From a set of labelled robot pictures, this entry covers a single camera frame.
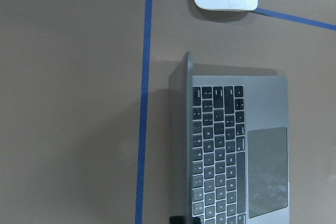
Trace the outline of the grey laptop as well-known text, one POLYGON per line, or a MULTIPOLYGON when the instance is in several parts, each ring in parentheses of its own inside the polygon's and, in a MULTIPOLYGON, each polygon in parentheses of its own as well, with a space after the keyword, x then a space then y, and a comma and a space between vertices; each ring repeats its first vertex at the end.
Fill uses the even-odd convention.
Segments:
POLYGON ((289 223, 286 77, 195 75, 186 54, 169 95, 169 222, 289 223))

